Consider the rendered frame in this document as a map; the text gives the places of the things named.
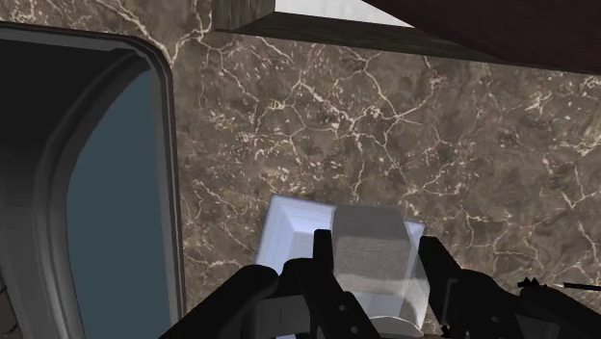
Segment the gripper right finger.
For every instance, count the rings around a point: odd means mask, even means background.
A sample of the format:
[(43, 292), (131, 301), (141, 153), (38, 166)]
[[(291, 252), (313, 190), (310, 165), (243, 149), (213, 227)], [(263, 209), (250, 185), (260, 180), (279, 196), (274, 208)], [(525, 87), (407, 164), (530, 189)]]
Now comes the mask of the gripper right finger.
[(431, 236), (420, 239), (419, 258), (447, 339), (601, 339), (601, 314), (534, 278), (510, 293), (488, 274), (461, 268)]

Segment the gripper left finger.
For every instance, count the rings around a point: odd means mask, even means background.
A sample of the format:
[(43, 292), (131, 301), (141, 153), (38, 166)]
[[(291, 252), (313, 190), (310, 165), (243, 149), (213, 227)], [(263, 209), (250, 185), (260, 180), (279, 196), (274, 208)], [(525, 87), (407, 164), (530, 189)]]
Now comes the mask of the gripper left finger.
[(355, 296), (333, 275), (331, 232), (317, 229), (310, 258), (279, 274), (248, 265), (159, 339), (381, 339)]

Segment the white square dish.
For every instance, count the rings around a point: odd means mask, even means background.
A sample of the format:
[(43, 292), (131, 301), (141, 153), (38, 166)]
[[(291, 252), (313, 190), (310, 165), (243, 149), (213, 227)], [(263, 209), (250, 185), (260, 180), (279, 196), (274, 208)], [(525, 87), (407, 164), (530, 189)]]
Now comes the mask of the white square dish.
[[(271, 198), (255, 262), (281, 272), (293, 258), (310, 258), (313, 233), (331, 232), (337, 206), (287, 196)], [(418, 256), (424, 225), (405, 220), (417, 255), (405, 296), (400, 299), (369, 297), (353, 293), (380, 335), (388, 339), (415, 339), (424, 335), (422, 326), (428, 309), (430, 284)]]

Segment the grey block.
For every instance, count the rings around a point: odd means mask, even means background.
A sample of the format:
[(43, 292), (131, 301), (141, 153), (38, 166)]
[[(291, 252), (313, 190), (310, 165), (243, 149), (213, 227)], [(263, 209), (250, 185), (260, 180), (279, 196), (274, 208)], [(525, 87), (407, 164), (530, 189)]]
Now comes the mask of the grey block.
[(344, 290), (373, 298), (405, 296), (417, 249), (398, 210), (339, 205), (331, 237), (333, 273)]

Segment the thin black utensil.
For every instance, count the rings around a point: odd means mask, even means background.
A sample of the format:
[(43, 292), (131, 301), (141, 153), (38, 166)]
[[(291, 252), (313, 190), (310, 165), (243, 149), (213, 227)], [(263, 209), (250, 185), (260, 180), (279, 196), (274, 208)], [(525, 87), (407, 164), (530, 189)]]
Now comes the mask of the thin black utensil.
[[(519, 288), (524, 288), (527, 286), (535, 286), (540, 285), (540, 282), (536, 278), (529, 279), (525, 277), (522, 281), (517, 283)], [(575, 289), (575, 290), (584, 290), (584, 291), (594, 291), (601, 292), (601, 286), (599, 285), (590, 285), (590, 284), (581, 284), (581, 283), (573, 283), (573, 282), (561, 282), (561, 283), (553, 283), (553, 286), (564, 288), (564, 289)]]

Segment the grey sink basin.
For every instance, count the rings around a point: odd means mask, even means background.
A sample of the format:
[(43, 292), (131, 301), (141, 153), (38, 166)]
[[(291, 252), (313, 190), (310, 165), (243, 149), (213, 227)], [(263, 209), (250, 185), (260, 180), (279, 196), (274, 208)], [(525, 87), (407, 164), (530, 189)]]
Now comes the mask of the grey sink basin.
[(184, 314), (170, 67), (0, 20), (0, 339), (160, 339)]

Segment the dark wooden cabinet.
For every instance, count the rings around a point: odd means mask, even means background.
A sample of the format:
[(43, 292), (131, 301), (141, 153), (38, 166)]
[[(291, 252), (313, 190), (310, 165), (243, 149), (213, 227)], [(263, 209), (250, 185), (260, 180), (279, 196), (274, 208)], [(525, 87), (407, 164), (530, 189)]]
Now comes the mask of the dark wooden cabinet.
[(494, 63), (362, 0), (211, 0), (216, 32)]

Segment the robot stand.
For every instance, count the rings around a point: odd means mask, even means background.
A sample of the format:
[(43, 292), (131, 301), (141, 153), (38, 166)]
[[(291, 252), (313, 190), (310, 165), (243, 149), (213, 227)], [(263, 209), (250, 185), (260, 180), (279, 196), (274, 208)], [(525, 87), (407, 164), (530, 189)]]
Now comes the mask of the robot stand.
[(363, 0), (504, 62), (601, 75), (601, 0)]

